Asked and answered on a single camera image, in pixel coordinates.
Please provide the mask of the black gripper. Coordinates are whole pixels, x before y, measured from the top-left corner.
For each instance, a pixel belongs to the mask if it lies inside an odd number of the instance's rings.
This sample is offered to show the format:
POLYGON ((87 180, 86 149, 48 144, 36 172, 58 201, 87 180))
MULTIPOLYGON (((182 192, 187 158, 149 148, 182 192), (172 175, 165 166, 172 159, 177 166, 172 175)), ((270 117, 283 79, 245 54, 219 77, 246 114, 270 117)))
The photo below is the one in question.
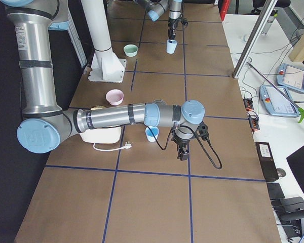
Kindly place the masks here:
POLYGON ((175 40, 176 38, 176 28, 178 26, 178 19, 173 19, 173 18, 168 18, 168 27, 169 27, 169 30, 168 30, 168 37, 169 37, 169 41, 173 41, 175 40))
POLYGON ((178 152, 177 158, 180 159, 181 161, 188 160, 188 158, 189 158, 188 145, 189 145, 190 139, 182 139, 177 134, 174 134, 172 140, 177 145, 177 152, 178 152))

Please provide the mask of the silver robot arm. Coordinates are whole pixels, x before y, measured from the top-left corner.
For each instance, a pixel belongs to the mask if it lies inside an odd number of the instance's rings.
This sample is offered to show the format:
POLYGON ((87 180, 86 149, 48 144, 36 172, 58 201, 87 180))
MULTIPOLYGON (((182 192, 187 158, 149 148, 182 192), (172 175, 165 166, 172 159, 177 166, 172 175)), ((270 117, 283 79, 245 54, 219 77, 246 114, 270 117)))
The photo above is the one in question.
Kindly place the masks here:
POLYGON ((4 1, 7 17, 14 23, 26 107, 17 129, 19 143, 33 153, 54 150, 67 138, 87 130, 143 123, 169 127, 178 158, 188 157, 187 145, 199 138, 204 125, 204 106, 196 100, 183 105, 129 104, 99 110, 64 111, 56 101, 49 29, 68 28, 67 1, 4 1))
POLYGON ((178 23, 184 23, 183 12, 181 10, 182 1, 161 0, 152 2, 149 0, 137 0, 134 3, 142 6, 152 22, 157 21, 166 11, 169 11, 168 17, 168 39, 172 43, 176 38, 176 28, 178 23))

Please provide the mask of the blue cup near arm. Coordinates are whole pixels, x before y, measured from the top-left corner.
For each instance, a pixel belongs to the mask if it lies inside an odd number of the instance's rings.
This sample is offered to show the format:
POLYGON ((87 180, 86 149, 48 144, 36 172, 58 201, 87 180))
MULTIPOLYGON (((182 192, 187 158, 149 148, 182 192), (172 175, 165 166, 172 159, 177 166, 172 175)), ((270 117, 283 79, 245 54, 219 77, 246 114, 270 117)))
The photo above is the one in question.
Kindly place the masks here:
POLYGON ((158 135, 159 135, 159 128, 153 127, 153 126, 148 126, 145 129, 145 134, 146 134, 146 138, 149 142, 156 142, 156 139, 158 138, 158 135))

